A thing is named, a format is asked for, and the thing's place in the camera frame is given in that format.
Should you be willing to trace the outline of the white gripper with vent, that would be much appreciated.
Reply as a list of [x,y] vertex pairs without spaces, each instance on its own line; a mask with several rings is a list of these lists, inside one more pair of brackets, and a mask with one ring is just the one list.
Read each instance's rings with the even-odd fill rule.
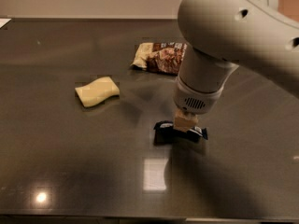
[[212,93],[196,91],[178,77],[174,88],[174,103],[178,107],[174,116],[174,128],[186,133],[194,127],[198,123],[196,115],[209,112],[221,97],[222,91],[223,88]]

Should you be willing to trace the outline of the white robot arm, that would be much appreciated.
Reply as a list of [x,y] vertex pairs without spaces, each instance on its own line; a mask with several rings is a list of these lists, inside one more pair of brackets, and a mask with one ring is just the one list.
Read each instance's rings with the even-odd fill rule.
[[278,0],[182,0],[178,27],[189,47],[175,87],[175,129],[195,126],[239,66],[299,94],[299,26],[278,12]]

